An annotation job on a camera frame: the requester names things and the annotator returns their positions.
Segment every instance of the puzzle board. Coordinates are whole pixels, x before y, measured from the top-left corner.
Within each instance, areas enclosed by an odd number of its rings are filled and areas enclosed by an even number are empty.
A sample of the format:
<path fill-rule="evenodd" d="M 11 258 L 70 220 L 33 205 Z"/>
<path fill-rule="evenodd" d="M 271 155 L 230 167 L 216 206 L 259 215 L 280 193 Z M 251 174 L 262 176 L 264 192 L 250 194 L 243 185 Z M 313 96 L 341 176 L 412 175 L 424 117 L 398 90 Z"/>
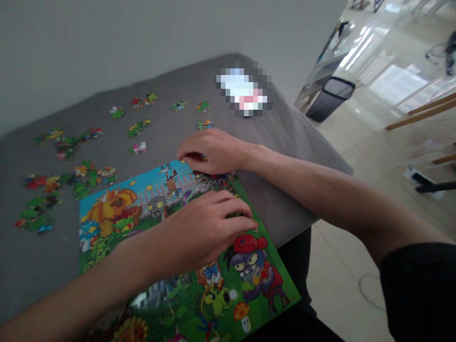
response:
<path fill-rule="evenodd" d="M 179 161 L 82 199 L 80 272 L 211 189 L 227 189 L 252 207 L 235 173 L 210 176 Z M 238 237 L 216 263 L 153 284 L 107 313 L 86 339 L 240 341 L 297 303 L 300 295 L 252 211 L 257 231 Z"/>

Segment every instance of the sunflower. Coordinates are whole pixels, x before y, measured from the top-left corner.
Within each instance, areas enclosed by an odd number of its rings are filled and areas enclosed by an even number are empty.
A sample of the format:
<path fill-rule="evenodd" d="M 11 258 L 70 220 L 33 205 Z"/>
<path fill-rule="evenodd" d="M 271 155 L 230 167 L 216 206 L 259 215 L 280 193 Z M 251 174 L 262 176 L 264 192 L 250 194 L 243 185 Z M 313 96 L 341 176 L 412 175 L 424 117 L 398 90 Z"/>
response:
<path fill-rule="evenodd" d="M 149 327 L 141 317 L 127 318 L 111 342 L 145 342 Z"/>

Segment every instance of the right hand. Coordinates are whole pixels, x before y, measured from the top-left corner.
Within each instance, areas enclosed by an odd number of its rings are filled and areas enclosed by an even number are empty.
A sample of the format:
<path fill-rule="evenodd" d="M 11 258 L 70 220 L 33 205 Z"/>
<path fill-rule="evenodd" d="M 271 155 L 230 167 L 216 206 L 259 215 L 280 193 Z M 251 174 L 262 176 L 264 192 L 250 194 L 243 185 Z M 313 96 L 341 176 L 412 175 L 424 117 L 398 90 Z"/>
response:
<path fill-rule="evenodd" d="M 226 218 L 237 212 L 243 216 Z M 210 191 L 155 227 L 122 241 L 111 255 L 122 255 L 117 259 L 123 267 L 143 274 L 140 285 L 147 287 L 210 264 L 236 237 L 257 227 L 247 203 L 227 190 Z"/>
<path fill-rule="evenodd" d="M 177 160 L 183 160 L 192 170 L 208 174 L 228 173 L 243 168 L 252 146 L 217 128 L 211 128 L 184 140 L 177 151 Z M 208 160 L 196 159 L 195 153 L 203 153 Z"/>

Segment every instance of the white wall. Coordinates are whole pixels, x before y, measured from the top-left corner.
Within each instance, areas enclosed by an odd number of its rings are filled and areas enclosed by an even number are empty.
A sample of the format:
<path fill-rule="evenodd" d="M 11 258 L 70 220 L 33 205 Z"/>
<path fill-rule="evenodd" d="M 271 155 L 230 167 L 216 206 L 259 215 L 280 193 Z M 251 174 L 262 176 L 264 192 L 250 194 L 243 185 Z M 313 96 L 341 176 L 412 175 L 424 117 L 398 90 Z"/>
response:
<path fill-rule="evenodd" d="M 3 0 L 0 136 L 99 91 L 228 52 L 293 102 L 346 0 Z"/>

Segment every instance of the trash can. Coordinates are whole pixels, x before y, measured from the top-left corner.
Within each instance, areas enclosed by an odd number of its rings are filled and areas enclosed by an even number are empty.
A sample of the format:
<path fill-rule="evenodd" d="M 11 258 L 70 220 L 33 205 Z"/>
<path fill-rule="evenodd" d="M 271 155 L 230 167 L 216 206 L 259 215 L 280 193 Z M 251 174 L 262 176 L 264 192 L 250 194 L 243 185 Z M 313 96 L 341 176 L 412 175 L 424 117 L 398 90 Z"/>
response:
<path fill-rule="evenodd" d="M 339 77 L 330 77 L 321 93 L 305 114 L 316 122 L 323 122 L 355 91 L 355 84 Z"/>

